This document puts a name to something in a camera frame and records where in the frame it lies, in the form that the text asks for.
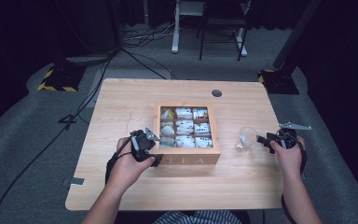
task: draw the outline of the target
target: gray carpet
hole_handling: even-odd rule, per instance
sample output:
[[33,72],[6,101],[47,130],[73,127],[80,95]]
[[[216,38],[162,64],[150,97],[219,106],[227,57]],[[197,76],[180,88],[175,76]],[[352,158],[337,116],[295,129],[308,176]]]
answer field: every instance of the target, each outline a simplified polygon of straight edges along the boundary
[[[196,30],[181,33],[178,54],[171,54],[170,36],[141,47],[126,50],[153,58],[179,79],[257,81],[256,72],[271,68],[290,30],[251,30],[246,39],[248,56],[236,61],[231,47],[205,47],[199,61]],[[159,64],[137,57],[152,69],[173,79]],[[40,69],[28,82],[30,93],[0,118],[0,197],[20,171],[50,142],[63,127],[59,119],[75,114],[77,107],[93,88],[100,65],[89,67],[79,92],[37,91],[48,71]],[[109,64],[108,77],[159,78],[121,51]],[[305,184],[324,223],[358,223],[358,185],[342,160],[324,121],[307,95],[307,81],[301,71],[293,73],[300,95],[270,95],[280,122],[311,125],[312,131],[299,132],[307,141],[309,160]],[[92,107],[81,113],[90,120]],[[65,208],[68,188],[61,185],[75,171],[88,124],[76,119],[46,152],[24,173],[0,207],[0,223],[79,223],[85,212]],[[261,210],[249,211],[252,223],[262,222]],[[283,223],[281,209],[266,211],[267,223]]]

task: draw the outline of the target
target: tabletop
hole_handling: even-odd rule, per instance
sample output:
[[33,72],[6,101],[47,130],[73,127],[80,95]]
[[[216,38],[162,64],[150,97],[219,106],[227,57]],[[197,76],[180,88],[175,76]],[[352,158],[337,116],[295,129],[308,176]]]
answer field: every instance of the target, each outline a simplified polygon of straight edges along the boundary
[[[220,97],[212,91],[222,92]],[[278,121],[264,86],[257,82],[107,78],[102,85],[66,207],[89,210],[104,187],[107,161],[120,137],[153,130],[156,102],[213,104],[222,154],[214,165],[160,165],[142,173],[123,195],[120,210],[281,208],[282,171],[276,155],[259,143],[235,149],[241,127],[275,133]]]

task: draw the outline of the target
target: striped cloth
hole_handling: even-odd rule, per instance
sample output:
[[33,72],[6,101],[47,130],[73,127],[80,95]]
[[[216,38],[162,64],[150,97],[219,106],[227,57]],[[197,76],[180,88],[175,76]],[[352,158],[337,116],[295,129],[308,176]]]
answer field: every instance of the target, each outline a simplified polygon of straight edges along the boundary
[[193,216],[180,212],[167,212],[154,224],[241,224],[229,211],[196,211]]

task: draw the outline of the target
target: person's left hand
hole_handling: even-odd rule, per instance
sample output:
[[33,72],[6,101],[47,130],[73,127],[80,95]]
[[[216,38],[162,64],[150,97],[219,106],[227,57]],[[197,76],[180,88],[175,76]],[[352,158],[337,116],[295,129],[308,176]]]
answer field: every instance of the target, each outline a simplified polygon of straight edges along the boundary
[[[125,140],[126,138],[120,138],[118,140],[117,149],[123,145]],[[150,167],[155,160],[154,157],[150,157],[142,162],[136,161],[131,154],[131,145],[132,143],[130,141],[123,150],[121,150],[118,156],[123,156],[116,161],[110,173],[109,180],[106,183],[108,188],[114,188],[122,194],[138,180],[141,173]]]

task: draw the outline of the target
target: wooden box frame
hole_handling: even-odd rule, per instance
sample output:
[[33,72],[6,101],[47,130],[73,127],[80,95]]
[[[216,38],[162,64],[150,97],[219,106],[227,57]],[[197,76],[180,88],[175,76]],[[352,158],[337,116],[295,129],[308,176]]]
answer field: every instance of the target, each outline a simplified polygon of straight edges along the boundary
[[159,147],[159,142],[152,149],[153,154],[164,154],[160,165],[203,165],[216,164],[219,160],[221,149],[219,138],[217,135],[217,126],[213,105],[208,103],[191,103],[191,102],[156,102],[155,120],[154,120],[154,134],[161,137],[161,108],[164,107],[190,107],[190,108],[204,108],[208,110],[208,120],[212,138],[212,147]]

